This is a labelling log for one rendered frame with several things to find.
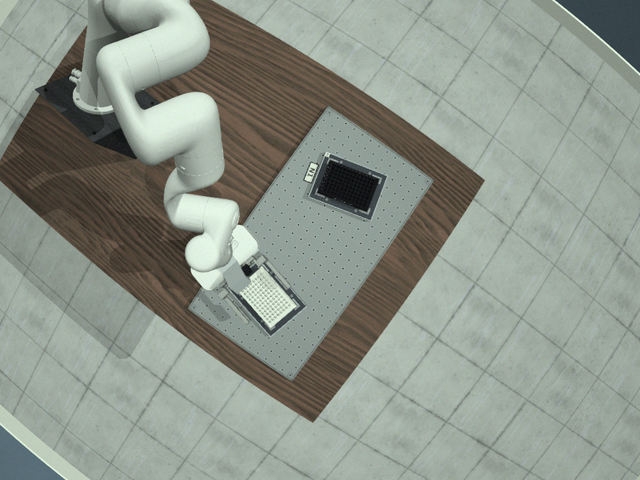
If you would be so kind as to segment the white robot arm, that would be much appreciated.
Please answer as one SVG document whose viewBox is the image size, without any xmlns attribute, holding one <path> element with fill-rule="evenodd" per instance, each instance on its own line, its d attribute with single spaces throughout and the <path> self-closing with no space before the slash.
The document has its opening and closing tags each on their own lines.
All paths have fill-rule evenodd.
<svg viewBox="0 0 640 480">
<path fill-rule="evenodd" d="M 135 98 L 192 70 L 209 49 L 207 28 L 190 0 L 88 0 L 82 71 L 73 69 L 69 81 L 76 84 L 78 108 L 115 112 L 142 164 L 174 157 L 176 168 L 164 189 L 166 213 L 175 228 L 202 234 L 188 242 L 187 263 L 198 272 L 219 269 L 239 294 L 251 283 L 252 270 L 232 256 L 238 204 L 187 194 L 211 186 L 224 172 L 217 104 L 208 94 L 190 92 L 143 110 Z"/>
</svg>

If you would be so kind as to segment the dark grey rectangular frame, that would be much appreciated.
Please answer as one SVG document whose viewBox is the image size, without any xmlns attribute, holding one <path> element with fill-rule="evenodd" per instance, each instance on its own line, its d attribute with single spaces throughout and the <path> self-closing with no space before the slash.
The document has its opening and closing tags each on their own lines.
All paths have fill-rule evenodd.
<svg viewBox="0 0 640 480">
<path fill-rule="evenodd" d="M 339 164 L 343 164 L 345 166 L 348 166 L 349 168 L 358 170 L 359 172 L 368 174 L 368 175 L 370 175 L 372 177 L 376 177 L 376 178 L 379 179 L 378 185 L 377 185 L 377 187 L 375 189 L 373 198 L 372 198 L 370 206 L 368 208 L 368 212 L 365 212 L 365 211 L 360 210 L 358 208 L 352 207 L 352 206 L 347 205 L 345 203 L 341 203 L 340 201 L 331 199 L 330 197 L 327 197 L 327 196 L 324 196 L 324 195 L 321 195 L 321 194 L 318 193 L 320 185 L 321 185 L 321 182 L 322 182 L 322 180 L 324 178 L 324 175 L 325 175 L 325 172 L 326 172 L 326 169 L 327 169 L 327 167 L 329 165 L 330 160 L 334 161 L 334 162 L 337 162 Z M 342 157 L 339 157 L 339 156 L 336 156 L 334 154 L 326 152 L 325 155 L 324 155 L 323 161 L 321 163 L 321 166 L 319 168 L 318 174 L 316 175 L 313 187 L 311 188 L 311 191 L 310 191 L 310 194 L 309 194 L 308 197 L 313 199 L 313 200 L 319 201 L 321 203 L 330 205 L 330 206 L 332 206 L 334 208 L 343 210 L 343 211 L 345 211 L 347 213 L 356 215 L 356 216 L 358 216 L 360 218 L 363 218 L 363 219 L 365 219 L 367 221 L 371 221 L 372 218 L 373 218 L 373 214 L 375 212 L 375 209 L 377 207 L 378 201 L 380 199 L 381 193 L 383 191 L 384 185 L 386 183 L 387 177 L 388 177 L 388 175 L 382 174 L 382 173 L 377 172 L 377 171 L 375 171 L 373 169 L 367 168 L 367 167 L 362 166 L 360 164 L 357 164 L 355 162 L 349 161 L 347 159 L 343 159 Z"/>
</svg>

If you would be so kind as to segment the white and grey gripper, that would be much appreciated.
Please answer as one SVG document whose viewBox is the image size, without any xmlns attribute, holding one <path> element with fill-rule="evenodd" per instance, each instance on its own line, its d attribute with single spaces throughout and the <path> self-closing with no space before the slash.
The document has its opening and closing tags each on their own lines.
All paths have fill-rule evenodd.
<svg viewBox="0 0 640 480">
<path fill-rule="evenodd" d="M 232 236 L 234 237 L 231 242 L 233 249 L 232 256 L 234 256 L 240 266 L 249 264 L 253 260 L 257 264 L 257 266 L 260 267 L 265 262 L 267 266 L 277 275 L 275 275 L 275 277 L 286 290 L 291 287 L 290 283 L 280 274 L 280 272 L 277 271 L 277 269 L 268 260 L 268 258 L 266 258 L 265 255 L 260 256 L 258 259 L 253 257 L 254 253 L 257 253 L 257 251 L 259 250 L 259 241 L 246 226 L 237 225 L 232 233 Z M 193 277 L 205 290 L 214 290 L 215 288 L 220 286 L 223 290 L 218 294 L 219 298 L 221 300 L 224 299 L 229 304 L 229 306 L 232 307 L 232 309 L 239 315 L 239 317 L 244 321 L 245 324 L 248 324 L 251 321 L 251 318 L 245 313 L 245 311 L 241 307 L 237 308 L 237 306 L 227 296 L 230 292 L 225 287 L 227 282 L 223 276 L 223 273 L 219 269 L 203 273 L 190 268 L 190 271 Z"/>
</svg>

